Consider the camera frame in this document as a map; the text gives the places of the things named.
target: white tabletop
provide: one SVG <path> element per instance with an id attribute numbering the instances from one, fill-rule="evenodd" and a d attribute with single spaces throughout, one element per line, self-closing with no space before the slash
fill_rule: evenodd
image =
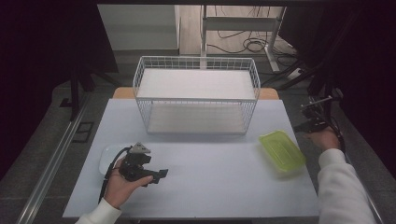
<path id="1" fill-rule="evenodd" d="M 169 169 L 158 185 L 137 189 L 122 206 L 138 219 L 304 217 L 318 215 L 318 198 L 304 167 L 280 175 L 258 141 L 285 131 L 296 139 L 282 101 L 260 100 L 246 135 L 147 134 L 135 100 L 111 99 L 64 211 L 80 217 L 97 205 L 102 154 L 141 142 L 146 169 Z"/>

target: white wire basket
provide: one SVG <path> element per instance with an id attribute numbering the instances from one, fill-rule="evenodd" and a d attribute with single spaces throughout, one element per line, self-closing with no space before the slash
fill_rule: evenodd
<path id="1" fill-rule="evenodd" d="M 134 96 L 148 133 L 245 134 L 260 95 L 246 58 L 142 57 Z"/>

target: lime green lid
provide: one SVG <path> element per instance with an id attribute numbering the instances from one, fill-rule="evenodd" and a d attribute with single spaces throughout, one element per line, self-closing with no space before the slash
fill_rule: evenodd
<path id="1" fill-rule="evenodd" d="M 288 172 L 305 165 L 305 156 L 285 132 L 261 135 L 259 141 L 280 171 Z"/>

